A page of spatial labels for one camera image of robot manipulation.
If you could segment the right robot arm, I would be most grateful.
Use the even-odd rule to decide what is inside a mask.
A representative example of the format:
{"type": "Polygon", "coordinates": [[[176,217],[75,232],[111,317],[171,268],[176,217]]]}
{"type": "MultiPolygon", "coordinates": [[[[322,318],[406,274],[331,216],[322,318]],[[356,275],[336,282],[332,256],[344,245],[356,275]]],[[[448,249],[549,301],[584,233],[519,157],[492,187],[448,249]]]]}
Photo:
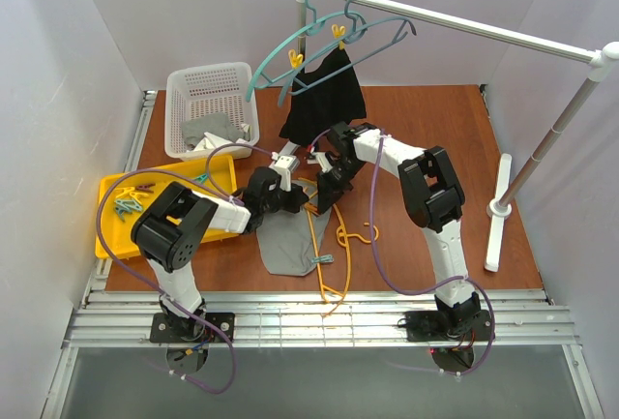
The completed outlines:
{"type": "Polygon", "coordinates": [[[320,165],[317,174],[318,212],[335,205],[352,189],[361,168],[373,164],[370,198],[376,197],[380,170],[394,175],[401,187],[405,211],[424,234],[437,288],[437,311],[447,327],[459,329],[481,311],[479,293],[469,280],[461,241],[463,188],[446,150],[414,147],[392,138],[372,124],[340,122],[327,132],[333,149],[309,149],[320,165]]]}

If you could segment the grey underwear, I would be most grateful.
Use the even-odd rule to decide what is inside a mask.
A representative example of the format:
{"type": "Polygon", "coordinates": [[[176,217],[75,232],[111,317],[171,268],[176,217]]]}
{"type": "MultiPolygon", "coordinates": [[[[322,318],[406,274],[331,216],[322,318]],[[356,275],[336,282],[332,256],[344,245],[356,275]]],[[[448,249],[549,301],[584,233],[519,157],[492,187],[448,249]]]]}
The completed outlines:
{"type": "Polygon", "coordinates": [[[266,215],[256,231],[260,256],[271,275],[304,277],[316,264],[308,212],[266,215]]]}

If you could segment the grey-blue hanger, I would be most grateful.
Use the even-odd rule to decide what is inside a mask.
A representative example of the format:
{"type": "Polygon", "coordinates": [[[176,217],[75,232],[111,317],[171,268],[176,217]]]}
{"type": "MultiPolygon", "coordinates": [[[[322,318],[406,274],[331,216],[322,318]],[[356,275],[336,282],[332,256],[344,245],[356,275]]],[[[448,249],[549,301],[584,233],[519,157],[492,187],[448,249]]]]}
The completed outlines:
{"type": "Polygon", "coordinates": [[[348,68],[354,68],[355,65],[369,59],[370,57],[382,52],[383,50],[388,49],[393,45],[400,43],[408,35],[417,35],[417,31],[413,22],[409,18],[402,15],[393,15],[377,20],[375,22],[367,22],[360,13],[354,12],[350,9],[350,4],[352,3],[352,1],[353,0],[347,0],[345,2],[344,9],[340,12],[324,15],[322,17],[317,17],[316,9],[309,3],[309,0],[304,0],[303,6],[307,10],[310,10],[312,12],[313,22],[306,24],[297,31],[295,31],[290,37],[281,42],[265,58],[265,60],[259,66],[259,69],[254,74],[251,85],[254,86],[259,78],[263,78],[267,82],[266,87],[271,87],[273,84],[282,81],[280,95],[278,99],[278,106],[281,106],[287,94],[289,94],[291,97],[301,94],[306,90],[309,90],[312,87],[322,83],[323,81],[328,80],[335,75],[338,75],[342,71],[347,70],[348,68]],[[346,28],[346,34],[344,36],[345,46],[352,45],[360,41],[365,36],[367,31],[374,26],[378,26],[387,22],[398,22],[399,27],[395,35],[389,42],[385,43],[383,46],[377,48],[376,50],[372,51],[366,56],[359,58],[356,61],[349,60],[348,55],[345,52],[345,47],[344,50],[339,50],[338,40],[334,37],[327,45],[320,48],[310,57],[307,57],[305,52],[305,39],[307,37],[314,36],[320,33],[329,20],[339,16],[344,16],[351,21],[351,28],[346,28]],[[296,51],[304,54],[305,59],[303,65],[296,70],[293,70],[290,66],[289,71],[286,71],[285,73],[274,78],[267,76],[264,73],[264,69],[278,53],[283,51],[293,41],[297,41],[300,43],[300,48],[296,51]],[[306,75],[305,69],[307,65],[320,57],[324,57],[324,60],[321,63],[322,67],[331,62],[335,63],[335,67],[332,70],[326,69],[325,73],[320,74],[318,78],[312,78],[310,80],[307,80],[303,77],[306,75]]]}

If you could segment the yellow hanger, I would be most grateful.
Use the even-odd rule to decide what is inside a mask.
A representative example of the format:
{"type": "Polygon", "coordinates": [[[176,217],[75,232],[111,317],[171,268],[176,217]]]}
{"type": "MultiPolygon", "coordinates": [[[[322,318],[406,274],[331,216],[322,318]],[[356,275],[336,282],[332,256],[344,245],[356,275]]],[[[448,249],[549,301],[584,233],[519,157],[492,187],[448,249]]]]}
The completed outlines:
{"type": "MultiPolygon", "coordinates": [[[[311,237],[311,246],[313,255],[311,257],[322,255],[319,253],[320,247],[318,244],[318,235],[315,229],[315,219],[318,215],[312,214],[310,211],[306,210],[306,216],[309,226],[309,233],[311,237]]],[[[370,228],[372,230],[371,236],[369,238],[362,236],[358,233],[351,233],[347,230],[345,220],[343,218],[342,213],[340,212],[337,206],[334,206],[334,211],[336,213],[336,217],[338,219],[339,225],[336,229],[336,238],[340,247],[342,247],[345,251],[345,281],[343,290],[336,290],[327,284],[325,284],[323,278],[322,265],[318,264],[315,266],[317,273],[317,280],[319,286],[319,294],[324,305],[328,306],[328,309],[321,315],[323,318],[331,316],[344,302],[347,297],[351,279],[352,279],[352,251],[351,251],[351,240],[357,239],[365,245],[370,245],[372,239],[378,239],[380,236],[380,231],[376,225],[369,225],[369,223],[364,223],[364,226],[370,228]]]]}

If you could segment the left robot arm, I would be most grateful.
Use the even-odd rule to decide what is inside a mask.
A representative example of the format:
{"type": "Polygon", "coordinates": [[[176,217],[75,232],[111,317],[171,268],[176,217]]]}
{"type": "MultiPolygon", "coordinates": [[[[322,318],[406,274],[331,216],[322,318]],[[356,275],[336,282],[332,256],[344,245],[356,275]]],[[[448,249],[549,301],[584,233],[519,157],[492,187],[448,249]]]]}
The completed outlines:
{"type": "Polygon", "coordinates": [[[197,321],[205,302],[192,271],[192,258],[210,229],[235,234],[256,231],[269,214],[298,213],[310,201],[303,188],[270,167],[257,168],[230,200],[201,194],[173,181],[134,223],[131,240],[155,271],[160,307],[175,336],[194,341],[206,332],[197,321]]]}

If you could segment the light blue clothespin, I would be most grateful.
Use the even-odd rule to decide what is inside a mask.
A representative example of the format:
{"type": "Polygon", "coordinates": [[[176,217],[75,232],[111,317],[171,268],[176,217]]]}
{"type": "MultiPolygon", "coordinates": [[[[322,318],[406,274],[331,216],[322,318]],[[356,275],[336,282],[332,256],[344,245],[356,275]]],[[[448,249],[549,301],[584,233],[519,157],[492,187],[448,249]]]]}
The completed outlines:
{"type": "Polygon", "coordinates": [[[333,263],[335,261],[334,257],[331,254],[324,254],[324,255],[319,255],[319,256],[315,256],[311,259],[311,263],[312,264],[327,264],[327,263],[333,263]]]}

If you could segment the orange clothespin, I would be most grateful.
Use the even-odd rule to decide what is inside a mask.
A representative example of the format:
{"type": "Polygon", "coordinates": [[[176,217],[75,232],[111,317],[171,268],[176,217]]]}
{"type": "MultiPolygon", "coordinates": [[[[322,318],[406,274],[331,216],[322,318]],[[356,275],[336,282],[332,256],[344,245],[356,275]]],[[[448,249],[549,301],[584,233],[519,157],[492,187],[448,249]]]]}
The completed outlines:
{"type": "Polygon", "coordinates": [[[314,215],[318,215],[318,209],[315,204],[311,201],[317,196],[317,191],[314,191],[311,195],[309,195],[309,201],[305,204],[305,209],[310,211],[314,215]]]}

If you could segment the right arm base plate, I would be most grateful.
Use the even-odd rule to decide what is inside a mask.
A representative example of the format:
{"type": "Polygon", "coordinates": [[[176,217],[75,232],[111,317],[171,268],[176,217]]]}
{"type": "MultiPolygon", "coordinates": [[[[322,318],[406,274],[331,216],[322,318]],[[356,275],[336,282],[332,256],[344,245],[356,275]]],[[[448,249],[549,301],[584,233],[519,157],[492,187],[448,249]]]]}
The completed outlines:
{"type": "Polygon", "coordinates": [[[409,342],[487,342],[490,323],[490,314],[485,310],[457,326],[438,311],[410,311],[398,321],[398,328],[405,330],[409,342]]]}

